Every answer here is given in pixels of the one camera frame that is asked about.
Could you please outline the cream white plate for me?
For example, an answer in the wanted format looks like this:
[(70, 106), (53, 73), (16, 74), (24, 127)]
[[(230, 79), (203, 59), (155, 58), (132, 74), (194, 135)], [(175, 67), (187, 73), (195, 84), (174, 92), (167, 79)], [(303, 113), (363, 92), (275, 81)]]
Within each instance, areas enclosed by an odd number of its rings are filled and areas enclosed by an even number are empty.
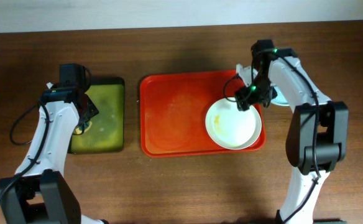
[(262, 118), (254, 106), (239, 111), (237, 103), (224, 98), (209, 107), (204, 122), (211, 140), (232, 151), (253, 146), (263, 128)]

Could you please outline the light blue plate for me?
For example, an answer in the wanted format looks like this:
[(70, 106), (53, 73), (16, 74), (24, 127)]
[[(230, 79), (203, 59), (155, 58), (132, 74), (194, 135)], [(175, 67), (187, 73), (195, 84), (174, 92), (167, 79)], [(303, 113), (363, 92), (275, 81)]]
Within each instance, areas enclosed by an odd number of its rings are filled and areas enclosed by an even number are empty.
[(288, 101), (277, 86), (273, 87), (277, 96), (271, 100), (271, 103), (277, 106), (289, 106)]

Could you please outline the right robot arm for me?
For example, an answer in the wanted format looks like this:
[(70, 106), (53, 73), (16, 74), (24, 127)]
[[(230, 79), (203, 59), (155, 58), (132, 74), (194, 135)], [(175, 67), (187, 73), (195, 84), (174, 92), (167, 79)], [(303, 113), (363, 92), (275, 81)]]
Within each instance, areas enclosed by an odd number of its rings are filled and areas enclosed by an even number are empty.
[(251, 54), (250, 81), (234, 94), (238, 110), (268, 107), (281, 93), (293, 112), (285, 143), (291, 179), (273, 223), (314, 223), (321, 188), (346, 155), (349, 110), (318, 89), (292, 49), (257, 42)]

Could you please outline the green and yellow sponge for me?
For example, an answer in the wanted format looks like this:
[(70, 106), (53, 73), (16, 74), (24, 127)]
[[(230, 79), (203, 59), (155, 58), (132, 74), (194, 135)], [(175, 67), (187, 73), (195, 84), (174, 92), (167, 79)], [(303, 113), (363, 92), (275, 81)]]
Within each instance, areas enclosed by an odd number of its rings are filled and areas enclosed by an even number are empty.
[(85, 132), (87, 132), (87, 130), (89, 130), (89, 128), (91, 127), (92, 122), (91, 121), (87, 121), (81, 125), (79, 125), (78, 127), (76, 127), (73, 131), (73, 135), (82, 135)]

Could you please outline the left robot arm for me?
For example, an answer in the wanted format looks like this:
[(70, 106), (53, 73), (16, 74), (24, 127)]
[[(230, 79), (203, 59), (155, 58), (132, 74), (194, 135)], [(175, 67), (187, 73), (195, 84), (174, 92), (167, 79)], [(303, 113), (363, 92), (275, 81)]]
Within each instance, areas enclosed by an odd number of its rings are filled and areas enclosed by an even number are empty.
[(0, 179), (7, 223), (100, 223), (82, 214), (63, 173), (71, 136), (90, 112), (83, 90), (46, 90), (30, 148), (13, 177)]

